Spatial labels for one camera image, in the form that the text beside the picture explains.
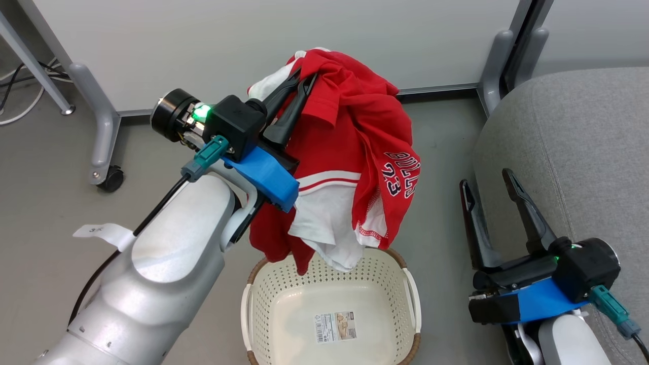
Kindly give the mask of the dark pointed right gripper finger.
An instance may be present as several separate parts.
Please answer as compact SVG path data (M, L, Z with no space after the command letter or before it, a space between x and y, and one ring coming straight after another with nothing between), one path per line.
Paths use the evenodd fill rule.
M498 272L502 264L501 255L489 240L480 197L471 190L466 179L460 181L459 190L472 268L482 272Z
M509 168L501 171L510 200L518 209L526 233L526 249L529 254L547 254L557 239L554 231L543 217L531 196Z

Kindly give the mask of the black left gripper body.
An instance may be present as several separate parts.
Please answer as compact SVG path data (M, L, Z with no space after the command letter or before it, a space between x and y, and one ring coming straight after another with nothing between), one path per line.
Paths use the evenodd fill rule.
M229 148L225 156L242 162L253 148L260 147L290 174L299 161L274 148L263 139L266 129L266 107L251 98L241 101L229 95L214 105L204 104L183 89L175 89L161 98L151 114L151 127L171 142L180 142L195 152L218 136L225 138Z

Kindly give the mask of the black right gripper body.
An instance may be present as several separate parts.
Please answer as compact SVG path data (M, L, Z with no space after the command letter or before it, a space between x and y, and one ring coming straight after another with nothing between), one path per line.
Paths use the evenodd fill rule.
M593 287L602 285L610 289L620 272L615 251L603 240L573 242L568 237L559 237L550 243L549 251L479 269L473 276L473 287L480 293L495 293L498 289L522 289L550 279L568 300L578 303L590 296Z

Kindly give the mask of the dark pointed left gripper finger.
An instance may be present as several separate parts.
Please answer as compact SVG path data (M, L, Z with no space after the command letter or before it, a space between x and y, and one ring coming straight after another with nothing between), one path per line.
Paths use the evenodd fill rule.
M263 99L263 104L266 107L266 123L272 123L276 118L280 109L284 106L286 100L297 91L298 85L301 82L301 68L292 72L290 76L285 79L280 85L274 88L269 96Z
M278 112L272 123L266 123L263 139L274 148L286 148L294 127L301 117L303 108L310 97L311 90L317 81L317 74L311 74L301 80L297 91L292 93Z

